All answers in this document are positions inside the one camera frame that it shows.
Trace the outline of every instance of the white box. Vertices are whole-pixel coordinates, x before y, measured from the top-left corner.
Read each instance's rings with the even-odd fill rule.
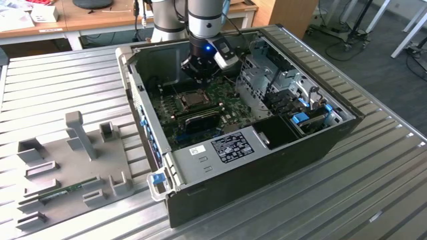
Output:
[[[309,25],[320,26],[323,23],[321,18],[323,20],[325,20],[327,15],[328,15],[328,12],[324,9],[319,10],[319,8],[316,7],[312,13]]]
[[[34,23],[54,23],[58,20],[58,11],[54,6],[34,5],[30,18]]]

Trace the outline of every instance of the black cable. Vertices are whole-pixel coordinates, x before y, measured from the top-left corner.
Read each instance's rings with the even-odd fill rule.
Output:
[[[273,77],[272,77],[272,80],[270,82],[268,83],[266,87],[265,87],[265,93],[264,93],[264,96],[262,96],[262,99],[265,99],[265,96],[266,94],[269,93],[269,89],[272,88],[272,85],[276,81],[276,79],[278,78],[278,74],[280,74],[280,69],[277,69],[273,73]]]
[[[85,36],[89,39],[97,39],[101,36],[101,34],[97,34],[97,36]]]
[[[348,2],[345,3],[344,9],[341,10],[341,12],[340,12],[340,14],[339,14],[337,21],[339,21],[340,23],[341,23],[343,14],[344,14],[344,12],[345,12],[345,9],[347,9],[348,4],[349,4],[351,1],[352,1],[352,0],[348,0]]]
[[[423,78],[423,77],[412,70],[412,68],[411,68],[411,66],[409,66],[409,57],[412,58],[413,61],[416,61],[415,58],[413,58],[413,56],[409,55],[409,54],[407,54],[407,57],[405,57],[405,67],[407,67],[407,69],[412,72],[412,74],[413,74],[416,77],[419,77],[423,81],[427,82],[427,79]]]
[[[353,59],[355,56],[357,56],[357,55],[363,52],[363,48],[361,48],[361,50],[360,50],[359,52],[356,52],[351,57],[344,58],[344,59],[339,59],[339,58],[331,56],[331,54],[328,53],[328,50],[329,50],[332,47],[335,47],[336,45],[339,45],[341,42],[344,42],[344,40],[340,40],[337,43],[333,43],[332,45],[329,45],[329,46],[324,49],[324,53],[325,53],[325,55],[327,55],[331,59],[333,59],[333,60],[336,60],[336,61],[340,61],[340,62],[347,62],[347,61],[349,61],[351,59]]]
[[[174,14],[176,14],[177,20],[180,22],[184,22],[184,16],[180,14],[178,10],[176,9],[176,0],[173,0],[172,4],[173,4],[173,9],[174,9]]]
[[[319,0],[319,2],[317,2],[317,8],[319,8],[319,14],[320,14],[320,19],[321,19],[321,22],[323,22],[323,26],[327,26],[325,20],[323,19],[323,15],[321,15],[320,0]]]
[[[359,13],[359,16],[357,16],[355,25],[353,25],[353,27],[352,27],[352,29],[351,29],[351,32],[349,32],[349,34],[348,34],[347,39],[353,39],[353,37],[355,37],[355,35],[356,35],[356,33],[357,33],[359,26],[360,26],[360,24],[361,24],[361,20],[363,20],[363,18],[365,17],[365,14],[367,14],[368,9],[369,9],[369,7],[371,7],[372,1],[373,1],[373,0],[367,0],[365,4],[364,4],[364,6],[363,6],[363,9],[361,9],[361,11],[360,11],[360,13]]]
[[[242,36],[242,33],[241,33],[238,27],[237,27],[236,24],[232,22],[232,20],[228,18],[228,16],[226,16],[224,13],[221,13],[221,15],[225,17],[226,21],[230,23],[230,25],[233,26],[234,30],[237,31],[237,33],[238,33],[237,35],[241,35],[241,36]]]
[[[88,42],[90,42],[90,43],[93,43],[93,44],[96,44],[96,45],[100,45],[100,46],[105,47],[105,46],[109,46],[109,45],[113,43],[114,36],[116,36],[116,33],[113,33],[113,34],[112,34],[112,37],[110,37],[109,43],[108,43],[108,44],[105,44],[105,45],[104,45],[104,44],[97,43],[96,41],[92,41],[90,39],[88,39],[86,41],[88,41]]]
[[[145,15],[145,4],[144,2],[141,3],[142,6],[142,14]],[[134,34],[133,34],[133,42],[141,41],[140,35],[138,35],[138,28],[137,28],[137,22],[138,22],[138,13],[140,13],[140,4],[138,1],[133,1],[133,16],[134,16]]]
[[[417,47],[419,49],[423,49],[425,43],[427,43],[427,37],[419,42],[419,44],[417,44],[416,47]]]

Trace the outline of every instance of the aluminum table surface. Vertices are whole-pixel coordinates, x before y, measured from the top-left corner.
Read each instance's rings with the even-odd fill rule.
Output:
[[[265,28],[367,115],[327,156],[220,210],[170,229],[145,185],[149,166],[121,87],[114,49],[14,58],[0,79],[0,239],[13,239],[20,169],[10,145],[66,137],[62,114],[90,131],[120,127],[136,194],[22,239],[424,239],[425,138],[284,29]]]

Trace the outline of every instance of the blue latch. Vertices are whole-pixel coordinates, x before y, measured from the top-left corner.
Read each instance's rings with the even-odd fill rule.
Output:
[[[333,107],[332,107],[329,104],[327,104],[327,105],[324,106],[324,108],[325,108],[325,110],[327,110],[328,112],[331,112],[331,111],[333,110]]]
[[[146,125],[146,119],[138,122],[138,124],[144,127]]]
[[[158,173],[152,175],[152,184],[160,184],[166,180],[165,174]]]
[[[292,117],[292,121],[296,124],[307,121],[308,119],[309,119],[309,117],[307,116],[307,114],[304,112],[300,112],[300,113],[294,114],[293,117]]]

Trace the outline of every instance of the white table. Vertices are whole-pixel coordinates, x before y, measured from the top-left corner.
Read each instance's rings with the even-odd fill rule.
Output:
[[[415,34],[419,32],[420,28],[423,27],[425,21],[427,21],[427,0],[420,0],[423,1],[423,7],[419,8],[415,16],[412,17],[412,20],[409,21],[409,23],[407,24],[403,32],[408,32],[408,30],[411,29],[413,23],[417,21],[417,24],[415,25],[412,31],[408,33],[408,35],[405,36],[403,42],[400,43],[400,45],[397,46],[397,48],[395,49],[393,53],[391,54],[391,57],[395,59],[397,57],[397,55],[401,53],[403,49],[408,46],[409,41],[412,40]]]

